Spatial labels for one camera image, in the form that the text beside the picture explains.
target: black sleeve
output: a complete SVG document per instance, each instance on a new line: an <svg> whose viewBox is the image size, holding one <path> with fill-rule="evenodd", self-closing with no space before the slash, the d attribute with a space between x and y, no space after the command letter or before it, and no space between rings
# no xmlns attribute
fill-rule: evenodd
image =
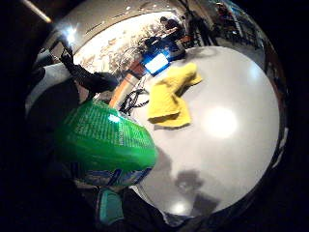
<svg viewBox="0 0 309 232"><path fill-rule="evenodd" d="M167 24L166 24L166 26L165 26L165 29L166 29L166 30L170 30L170 29L172 29L172 28L174 28L174 27L180 28L180 24L179 24L176 20L174 20L174 19L169 19L169 20L167 21Z"/></svg>

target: cable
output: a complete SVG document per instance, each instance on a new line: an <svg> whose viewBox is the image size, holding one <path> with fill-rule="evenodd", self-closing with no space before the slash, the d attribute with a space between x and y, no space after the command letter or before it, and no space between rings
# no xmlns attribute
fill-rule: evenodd
<svg viewBox="0 0 309 232"><path fill-rule="evenodd" d="M126 98L124 102L122 103L119 111L130 115L130 111L132 108L138 108L146 105L149 101L144 101L142 103L136 104L138 100L138 96L142 94L143 92L147 93L145 89L137 89L130 92L128 95L126 95Z"/></svg>

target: green plastic bottle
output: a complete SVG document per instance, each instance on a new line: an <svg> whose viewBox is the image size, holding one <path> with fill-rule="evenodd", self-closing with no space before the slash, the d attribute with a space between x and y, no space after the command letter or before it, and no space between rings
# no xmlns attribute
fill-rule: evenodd
<svg viewBox="0 0 309 232"><path fill-rule="evenodd" d="M99 100L74 109L55 131L55 141L58 160L74 178L94 186L138 184L157 158L146 129Z"/></svg>

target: white table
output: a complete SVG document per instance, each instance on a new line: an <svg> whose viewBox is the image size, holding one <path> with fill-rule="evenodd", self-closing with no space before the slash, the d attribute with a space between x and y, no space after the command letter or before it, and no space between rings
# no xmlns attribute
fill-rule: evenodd
<svg viewBox="0 0 309 232"><path fill-rule="evenodd" d="M275 151L279 109L266 75L243 54L219 46L191 48L171 66L188 62L204 78L183 94L189 126L155 126L147 121L147 106L132 112L159 151L154 170L134 190L163 212L198 216L233 205L259 183Z"/></svg>

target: yellow rag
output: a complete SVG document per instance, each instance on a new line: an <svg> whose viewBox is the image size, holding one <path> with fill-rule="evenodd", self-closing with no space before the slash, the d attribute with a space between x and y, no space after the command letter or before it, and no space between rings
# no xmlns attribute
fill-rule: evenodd
<svg viewBox="0 0 309 232"><path fill-rule="evenodd" d="M193 63L171 67L166 76L152 87L148 106L148 120L151 123L175 128L191 122L186 103L180 95L185 87L202 81L196 71Z"/></svg>

